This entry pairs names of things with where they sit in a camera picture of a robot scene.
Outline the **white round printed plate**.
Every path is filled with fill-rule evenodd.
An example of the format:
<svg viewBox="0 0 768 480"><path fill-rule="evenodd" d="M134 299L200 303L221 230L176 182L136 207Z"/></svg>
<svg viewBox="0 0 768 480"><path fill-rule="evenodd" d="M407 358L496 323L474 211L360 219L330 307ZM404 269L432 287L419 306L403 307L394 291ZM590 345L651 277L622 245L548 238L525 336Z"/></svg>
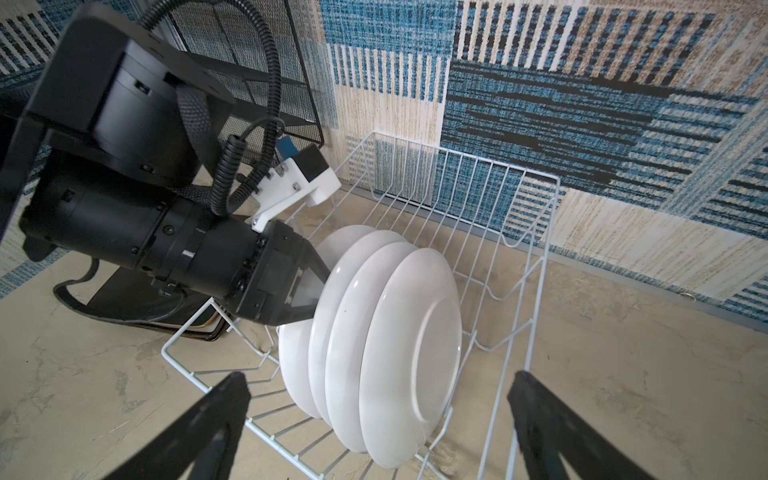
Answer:
<svg viewBox="0 0 768 480"><path fill-rule="evenodd" d="M374 231L366 225L350 225L331 233L316 250L329 269L332 269L344 253L359 239ZM280 370L283 382L295 404L313 418L320 418L320 411L313 399L308 371L308 350L312 317L281 325L278 331Z"/></svg>

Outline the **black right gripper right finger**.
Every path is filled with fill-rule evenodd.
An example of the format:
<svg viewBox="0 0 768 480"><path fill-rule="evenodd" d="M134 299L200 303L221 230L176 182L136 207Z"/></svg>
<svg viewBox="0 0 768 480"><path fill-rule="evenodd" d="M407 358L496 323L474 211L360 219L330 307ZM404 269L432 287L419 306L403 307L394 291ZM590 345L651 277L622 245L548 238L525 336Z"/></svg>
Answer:
<svg viewBox="0 0 768 480"><path fill-rule="evenodd" d="M515 373L507 395L531 479L649 479L651 475L607 441L528 371Z"/></svg>

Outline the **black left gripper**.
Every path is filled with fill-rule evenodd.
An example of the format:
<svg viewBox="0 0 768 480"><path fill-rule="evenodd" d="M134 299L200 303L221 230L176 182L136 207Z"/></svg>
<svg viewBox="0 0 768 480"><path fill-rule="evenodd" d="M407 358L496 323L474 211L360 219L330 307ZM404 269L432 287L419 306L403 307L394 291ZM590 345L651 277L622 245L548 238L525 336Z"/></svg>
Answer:
<svg viewBox="0 0 768 480"><path fill-rule="evenodd" d="M319 302L300 288L314 276L324 284L330 269L311 242L281 220L271 220L258 235L244 281L230 296L230 312L262 325L280 326L311 319Z"/></svg>

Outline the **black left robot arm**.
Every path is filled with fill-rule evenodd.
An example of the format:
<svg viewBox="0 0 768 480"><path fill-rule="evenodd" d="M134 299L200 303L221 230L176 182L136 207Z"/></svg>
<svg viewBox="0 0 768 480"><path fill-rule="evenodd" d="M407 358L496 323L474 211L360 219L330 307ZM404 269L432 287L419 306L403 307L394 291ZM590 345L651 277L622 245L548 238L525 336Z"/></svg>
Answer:
<svg viewBox="0 0 768 480"><path fill-rule="evenodd" d="M264 325L308 320L330 270L310 241L280 220L340 186L320 149L287 142L277 44L259 10L253 25L267 65L259 159L240 172L248 136L220 132L235 97L154 27L177 8L152 4L138 21L82 5L66 26L12 131L3 134L1 222L8 225L43 146L50 149L19 226L34 262L57 248L141 271L161 294L196 292Z"/></svg>

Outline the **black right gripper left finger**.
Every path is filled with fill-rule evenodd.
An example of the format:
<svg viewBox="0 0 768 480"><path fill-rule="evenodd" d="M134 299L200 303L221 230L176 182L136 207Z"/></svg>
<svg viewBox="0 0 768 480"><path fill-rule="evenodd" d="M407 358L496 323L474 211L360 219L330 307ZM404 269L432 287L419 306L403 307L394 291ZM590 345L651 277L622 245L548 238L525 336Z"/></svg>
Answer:
<svg viewBox="0 0 768 480"><path fill-rule="evenodd" d="M109 479L227 479L251 399L235 371L122 465Z"/></svg>

